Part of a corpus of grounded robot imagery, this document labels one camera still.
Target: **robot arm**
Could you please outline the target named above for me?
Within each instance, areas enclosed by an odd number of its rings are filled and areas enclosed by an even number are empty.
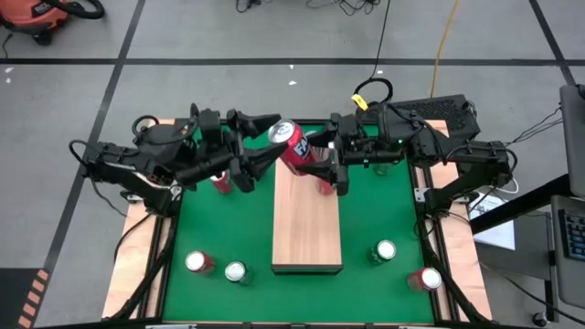
[[[151,115],[138,118],[132,128],[136,148],[76,140],[69,149],[83,165],[84,177],[120,185],[140,196],[148,212],[171,217],[185,189],[197,190],[198,182],[221,176],[225,170],[242,192],[253,191],[254,180],[260,180],[287,145],[251,150],[244,147],[243,140],[258,137],[280,118],[278,114],[250,117],[230,110],[229,130],[222,130],[218,111],[199,112],[193,104],[191,117],[177,119],[174,124],[160,123]],[[145,120],[154,124],[138,129]],[[197,130],[201,138],[195,140]],[[75,143],[86,146],[83,159],[73,150]]]
[[[350,165],[397,163],[408,159],[425,168],[439,162],[470,164],[471,169],[441,189],[428,189],[421,196],[423,212],[437,215],[451,203],[481,186],[504,186],[512,179],[516,155],[501,142],[476,142],[449,138],[430,127],[416,112],[396,109],[389,103],[378,107],[378,135],[368,136],[355,115],[331,115],[324,129],[307,138],[311,145],[327,147],[330,157],[316,164],[297,167],[336,185],[337,194],[348,192]],[[515,160],[510,167],[508,155]]]

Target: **orange vacuum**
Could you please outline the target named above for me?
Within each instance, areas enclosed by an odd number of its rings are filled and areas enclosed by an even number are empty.
[[[62,27],[69,15],[99,19],[104,15],[99,0],[88,0],[95,11],[66,0],[0,0],[0,26],[32,36],[39,45],[51,42],[52,32]]]

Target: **green table surface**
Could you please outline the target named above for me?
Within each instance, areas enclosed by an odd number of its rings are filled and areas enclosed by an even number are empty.
[[[304,126],[305,131],[319,126]],[[375,127],[367,127],[376,133]],[[248,147],[268,144],[265,135]],[[337,275],[275,275],[271,270],[274,165],[252,193],[237,188],[219,194],[209,181],[185,192],[165,297],[165,321],[284,323],[432,323],[431,300],[413,292],[407,275],[423,266],[408,165],[386,176],[350,168],[350,188],[339,198],[344,269]],[[394,260],[379,266],[367,261],[378,240],[397,247]],[[196,249],[212,255],[209,276],[190,272],[186,255]],[[233,260],[247,264],[250,285],[225,279]]]

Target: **gray floor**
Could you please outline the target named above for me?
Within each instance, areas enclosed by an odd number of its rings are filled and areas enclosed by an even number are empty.
[[[137,1],[102,0],[107,18],[72,19],[45,48],[15,35],[7,51],[10,58],[118,58]],[[580,19],[585,3],[539,3],[564,56],[585,59]],[[434,58],[451,8],[451,0],[392,1],[381,57]],[[238,14],[228,0],[145,0],[128,58],[374,58],[384,9],[347,17],[336,6],[311,10],[304,0],[274,0]],[[0,40],[6,34],[0,30]],[[555,58],[527,0],[462,1],[443,57]],[[42,267],[77,170],[67,142],[89,137],[113,65],[5,64],[0,69],[0,266]],[[289,63],[125,65],[100,139],[131,145],[130,124],[137,116],[187,116],[192,101],[222,113],[231,108],[291,118],[348,113],[355,108],[349,99],[354,87],[372,69]],[[394,101],[429,96],[432,66],[378,70],[393,82]],[[570,70],[576,81],[585,81],[585,68]],[[435,95],[463,93],[479,111],[480,138],[512,140],[558,107],[558,88],[564,83],[559,67],[443,66]],[[372,87],[364,96],[375,100],[382,92]],[[520,158],[515,172],[519,195],[566,172],[560,126],[513,149]],[[118,188],[101,190],[124,207]],[[37,325],[100,319],[122,225],[123,218],[85,184]],[[542,281],[509,275],[544,295]],[[484,271],[484,279],[496,320],[531,325],[529,318],[542,310],[540,305],[491,272]],[[582,310],[563,309],[585,318]],[[555,326],[577,327],[564,319],[550,325]]]

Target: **black keyboard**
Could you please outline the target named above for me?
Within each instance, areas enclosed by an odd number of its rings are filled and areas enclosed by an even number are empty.
[[[562,211],[561,230],[565,255],[585,261],[585,218]]]

